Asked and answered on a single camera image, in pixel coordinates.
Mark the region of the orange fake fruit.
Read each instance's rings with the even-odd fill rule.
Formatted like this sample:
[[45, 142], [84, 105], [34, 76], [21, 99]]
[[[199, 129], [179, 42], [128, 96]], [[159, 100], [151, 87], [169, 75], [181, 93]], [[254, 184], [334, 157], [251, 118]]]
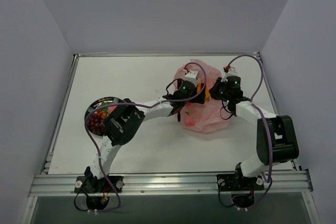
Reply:
[[197, 99], [198, 101], [201, 102], [201, 104], [208, 102], [210, 100], [210, 93], [209, 93], [209, 89], [206, 87], [205, 83], [201, 83], [199, 82], [197, 84]]

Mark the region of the pink plastic bag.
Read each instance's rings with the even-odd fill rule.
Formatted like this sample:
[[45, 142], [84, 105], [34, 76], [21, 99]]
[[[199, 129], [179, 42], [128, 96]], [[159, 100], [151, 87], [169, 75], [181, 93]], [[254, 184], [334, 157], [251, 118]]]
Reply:
[[[197, 83], [206, 81], [206, 87], [210, 90], [217, 78], [222, 77], [220, 70], [201, 60], [191, 59], [190, 62], [196, 62], [197, 65], [181, 66], [176, 71], [174, 79], [182, 78], [185, 75], [185, 69], [197, 70], [199, 72]], [[195, 132], [211, 133], [229, 125], [228, 117], [230, 114], [222, 109], [220, 100], [214, 100], [211, 97], [204, 104], [187, 103], [180, 111], [180, 115], [180, 125], [187, 130]]]

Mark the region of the red fake cherry tomatoes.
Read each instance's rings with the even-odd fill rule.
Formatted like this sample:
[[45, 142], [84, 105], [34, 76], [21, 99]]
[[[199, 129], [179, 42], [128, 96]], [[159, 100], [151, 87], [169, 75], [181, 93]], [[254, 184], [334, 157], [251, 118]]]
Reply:
[[99, 109], [96, 114], [104, 119], [107, 118], [110, 114], [109, 107]]

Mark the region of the dark red fake grapes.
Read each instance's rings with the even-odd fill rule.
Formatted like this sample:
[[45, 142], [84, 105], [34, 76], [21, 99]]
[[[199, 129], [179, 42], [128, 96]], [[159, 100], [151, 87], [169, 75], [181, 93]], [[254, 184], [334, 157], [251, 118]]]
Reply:
[[90, 116], [87, 127], [92, 134], [103, 136], [105, 119], [98, 116], [96, 112]]

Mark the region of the pink fake peach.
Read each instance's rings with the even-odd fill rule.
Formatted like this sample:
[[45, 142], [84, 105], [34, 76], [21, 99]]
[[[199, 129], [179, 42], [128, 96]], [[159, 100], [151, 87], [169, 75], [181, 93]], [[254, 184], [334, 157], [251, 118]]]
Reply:
[[108, 107], [108, 114], [111, 114], [115, 109], [117, 108], [117, 106], [109, 106]]

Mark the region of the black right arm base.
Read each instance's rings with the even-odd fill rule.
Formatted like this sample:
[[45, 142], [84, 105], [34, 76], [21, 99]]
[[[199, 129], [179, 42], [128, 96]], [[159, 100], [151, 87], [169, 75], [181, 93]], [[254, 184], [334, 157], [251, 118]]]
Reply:
[[[244, 177], [240, 164], [237, 164], [233, 173], [221, 173], [216, 175], [219, 203], [225, 208], [236, 207], [237, 210], [245, 210], [252, 207], [255, 202], [255, 192], [265, 189], [261, 176]], [[221, 193], [231, 193], [231, 203], [222, 201]]]

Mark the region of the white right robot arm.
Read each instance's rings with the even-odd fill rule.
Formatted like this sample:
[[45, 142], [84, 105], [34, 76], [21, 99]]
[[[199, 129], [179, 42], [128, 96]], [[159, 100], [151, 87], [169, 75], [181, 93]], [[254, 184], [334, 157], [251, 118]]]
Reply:
[[264, 110], [244, 96], [241, 78], [217, 78], [209, 90], [211, 98], [222, 101], [233, 116], [244, 119], [256, 127], [256, 153], [238, 165], [233, 175], [236, 187], [244, 189], [262, 172], [270, 176], [275, 165], [286, 163], [299, 156], [299, 146], [292, 118]]

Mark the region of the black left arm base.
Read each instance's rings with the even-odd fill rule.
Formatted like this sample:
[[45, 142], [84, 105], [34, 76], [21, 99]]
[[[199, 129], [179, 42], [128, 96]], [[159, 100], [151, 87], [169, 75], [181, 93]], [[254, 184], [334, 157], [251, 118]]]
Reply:
[[[107, 177], [110, 182], [108, 182], [105, 177], [97, 179], [96, 176], [93, 176], [90, 167], [87, 167], [84, 175], [76, 178], [74, 188], [74, 193], [76, 195], [73, 203], [77, 211], [107, 212], [120, 208], [121, 199], [119, 193], [122, 192], [124, 177], [120, 175], [108, 175]], [[108, 196], [109, 193], [116, 195], [118, 200], [116, 207], [108, 208], [110, 201], [110, 197]], [[79, 195], [84, 195], [86, 197], [85, 207], [78, 206], [77, 198]]]

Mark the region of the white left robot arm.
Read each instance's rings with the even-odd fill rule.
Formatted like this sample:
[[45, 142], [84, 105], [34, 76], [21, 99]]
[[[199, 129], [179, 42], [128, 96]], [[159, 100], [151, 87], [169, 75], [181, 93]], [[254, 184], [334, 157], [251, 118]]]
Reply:
[[86, 168], [87, 186], [94, 192], [105, 188], [106, 177], [120, 148], [136, 135], [140, 125], [148, 120], [178, 114], [184, 106], [205, 102], [205, 83], [195, 78], [178, 78], [177, 89], [148, 103], [130, 99], [101, 101], [86, 113], [85, 130], [93, 141], [97, 155]]

